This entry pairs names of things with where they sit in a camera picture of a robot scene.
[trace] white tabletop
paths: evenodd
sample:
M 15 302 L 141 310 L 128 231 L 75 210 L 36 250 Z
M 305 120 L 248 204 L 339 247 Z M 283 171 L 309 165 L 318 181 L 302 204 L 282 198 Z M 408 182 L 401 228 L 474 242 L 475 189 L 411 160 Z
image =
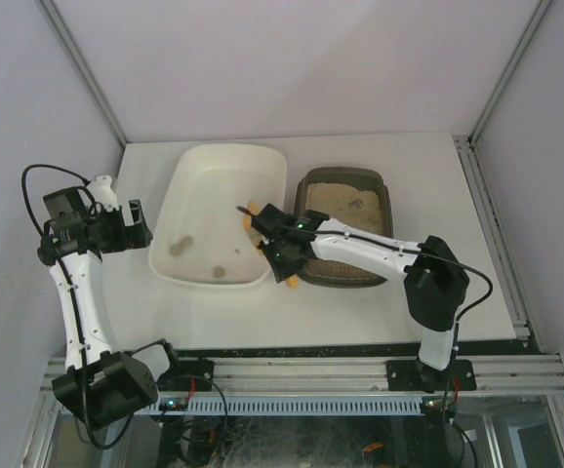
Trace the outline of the white tabletop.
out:
M 495 269 L 447 133 L 301 136 L 240 140 L 280 151 L 288 162 L 285 208 L 311 169 L 355 166 L 380 173 L 388 187 L 394 237 L 444 239 L 459 261 L 486 272 Z M 153 230 L 176 164 L 198 141 L 134 143 L 126 147 L 117 195 L 125 205 L 141 199 Z M 408 313 L 403 288 L 337 290 L 300 282 L 297 290 L 276 285 L 272 275 L 236 291 L 175 285 L 156 277 L 148 249 L 104 257 L 104 293 L 121 346 L 134 348 L 160 337 L 180 349 L 250 348 L 419 341 L 420 326 Z M 485 291 L 471 277 L 466 301 Z M 514 338 L 501 289 L 466 315 L 461 339 Z

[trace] aluminum frame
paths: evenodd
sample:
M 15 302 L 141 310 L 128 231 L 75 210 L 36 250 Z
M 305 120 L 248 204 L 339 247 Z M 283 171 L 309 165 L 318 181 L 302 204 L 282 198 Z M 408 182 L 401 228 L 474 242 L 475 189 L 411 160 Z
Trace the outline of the aluminum frame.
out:
M 122 149 L 126 149 L 128 140 L 126 139 L 126 135 L 115 116 L 115 112 L 108 103 L 108 99 L 104 95 L 98 80 L 85 60 L 78 44 L 76 44 L 74 36 L 71 32 L 69 32 L 67 24 L 61 16 L 59 9 L 53 0 L 35 0 L 35 3 L 39 7 L 39 10 L 41 10 L 41 13 L 43 13 L 48 25 L 62 46 L 65 55 L 69 58 L 70 63 L 74 67 L 74 71 L 82 80 L 89 96 L 98 108 L 98 111 L 106 122 L 106 125 L 108 125 L 115 136 L 117 143 Z
M 402 413 L 414 415 L 414 403 L 421 399 L 431 399 L 423 392 L 390 392 L 385 375 L 385 363 L 392 359 L 405 358 L 213 358 L 216 364 L 215 381 L 232 403 L 243 402 L 242 415 L 261 415 L 263 405 L 278 398 L 281 402 L 303 402 L 293 410 L 285 412 L 276 409 L 277 415 L 313 414 L 311 403 L 336 400 L 339 402 L 374 403 L 397 401 Z M 547 401 L 549 421 L 555 426 L 559 447 L 564 458 L 564 366 L 559 356 L 477 356 L 468 358 L 473 363 L 478 389 L 461 392 L 462 397 L 529 397 L 542 396 Z M 57 417 L 66 412 L 52 395 L 51 380 L 63 374 L 64 358 L 52 359 L 48 365 L 44 381 L 29 425 L 24 451 L 20 456 L 19 467 L 43 468 L 52 452 L 53 436 Z M 162 393 L 160 399 L 176 397 L 179 392 Z M 212 392 L 201 396 L 200 404 L 219 405 L 219 397 Z M 349 407 L 348 415 L 360 409 Z M 140 411 L 140 414 L 159 414 L 163 412 L 158 405 Z M 197 414 L 198 409 L 188 411 Z M 487 454 L 496 466 L 501 465 L 501 453 L 493 431 L 488 430 L 484 420 L 485 444 Z M 114 453 L 119 459 L 123 453 Z
M 490 257 L 495 265 L 497 277 L 502 291 L 504 292 L 507 310 L 514 324 L 516 336 L 527 339 L 530 335 L 536 339 L 537 344 L 544 350 L 541 335 L 538 333 L 535 315 L 531 312 L 531 306 L 525 293 L 514 261 L 513 255 L 504 235 L 504 226 L 501 222 L 499 210 L 495 203 L 495 197 L 487 183 L 485 171 L 475 149 L 471 146 L 466 136 L 454 136 L 454 145 L 460 157 L 464 177 L 468 184 L 468 190 L 473 200 L 477 217 L 486 238 L 486 244 Z
M 211 358 L 215 382 L 233 397 L 427 397 L 423 391 L 388 389 L 386 362 L 409 358 Z M 463 396 L 564 395 L 559 356 L 471 356 L 477 390 Z M 64 372 L 63 358 L 50 360 L 40 389 L 52 393 L 52 379 Z
M 533 14 L 530 16 L 529 21 L 527 21 L 525 29 L 518 38 L 518 42 L 516 43 L 516 46 L 514 47 L 509 60 L 505 64 L 504 70 L 502 71 L 501 76 L 499 77 L 499 80 L 495 85 L 495 88 L 491 92 L 490 97 L 488 97 L 488 100 L 484 105 L 484 109 L 475 122 L 472 133 L 470 135 L 470 141 L 473 145 L 476 144 L 477 141 L 479 141 L 479 138 L 486 128 L 486 124 L 488 124 L 488 121 L 492 117 L 497 104 L 504 95 L 504 92 L 507 89 L 507 86 L 509 85 L 512 77 L 514 76 L 515 71 L 518 69 L 518 65 L 527 54 L 532 41 L 536 37 L 538 30 L 543 24 L 543 21 L 546 18 L 546 15 L 548 14 L 548 11 L 553 4 L 553 1 L 554 0 L 540 0 Z

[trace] litter box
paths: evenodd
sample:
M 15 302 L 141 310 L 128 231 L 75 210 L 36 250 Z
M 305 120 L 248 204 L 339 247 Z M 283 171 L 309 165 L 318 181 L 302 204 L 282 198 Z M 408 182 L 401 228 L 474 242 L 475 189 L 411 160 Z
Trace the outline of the litter box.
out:
M 359 196 L 353 200 L 344 197 L 335 200 L 336 186 L 327 187 L 317 184 L 340 184 L 368 193 L 358 194 Z M 328 192 L 319 194 L 314 191 L 321 189 L 327 189 Z M 357 193 L 355 190 L 340 189 L 340 192 L 353 198 L 354 193 Z M 348 204 L 348 210 L 337 205 L 343 201 Z M 369 214 L 366 213 L 368 206 L 372 211 Z M 323 212 L 358 229 L 392 237 L 392 214 L 388 190 L 383 184 L 382 177 L 375 171 L 344 167 L 318 168 L 310 171 L 298 185 L 295 215 L 302 215 L 306 209 Z M 368 288 L 386 281 L 385 278 L 374 273 L 331 260 L 310 260 L 298 276 L 312 285 L 332 288 Z
M 180 158 L 154 229 L 149 265 L 160 278 L 204 288 L 241 288 L 270 272 L 237 206 L 281 207 L 286 160 L 271 148 L 216 143 Z

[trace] orange object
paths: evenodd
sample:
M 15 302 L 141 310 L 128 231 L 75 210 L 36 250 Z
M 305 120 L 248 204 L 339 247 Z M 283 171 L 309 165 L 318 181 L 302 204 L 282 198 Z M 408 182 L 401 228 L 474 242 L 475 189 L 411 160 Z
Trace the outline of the orange object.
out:
M 284 283 L 286 283 L 286 286 L 290 289 L 296 290 L 300 285 L 300 279 L 298 278 L 298 275 L 293 275 L 292 277 L 284 280 Z
M 381 442 L 373 442 L 362 449 L 364 453 L 369 453 L 370 451 L 381 449 L 383 444 Z

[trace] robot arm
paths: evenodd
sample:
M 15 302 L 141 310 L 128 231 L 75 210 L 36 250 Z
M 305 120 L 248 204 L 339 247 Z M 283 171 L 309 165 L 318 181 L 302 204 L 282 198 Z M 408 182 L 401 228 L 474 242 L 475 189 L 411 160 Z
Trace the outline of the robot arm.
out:
M 152 239 L 138 200 L 129 202 L 133 223 L 126 225 L 111 182 L 104 175 L 46 195 L 51 219 L 37 250 L 58 288 L 65 323 L 67 373 L 53 380 L 53 391 L 88 431 L 154 403 L 154 382 L 172 352 L 160 340 L 162 351 L 135 359 L 121 351 L 108 321 L 102 255 L 144 248 Z
M 309 259 L 319 258 L 348 263 L 402 284 L 410 314 L 423 328 L 422 366 L 435 371 L 449 367 L 456 314 L 469 279 L 444 241 L 433 236 L 423 243 L 397 241 L 319 212 L 307 211 L 297 219 L 272 205 L 252 215 L 252 227 L 263 235 L 259 248 L 278 282 L 300 271 Z

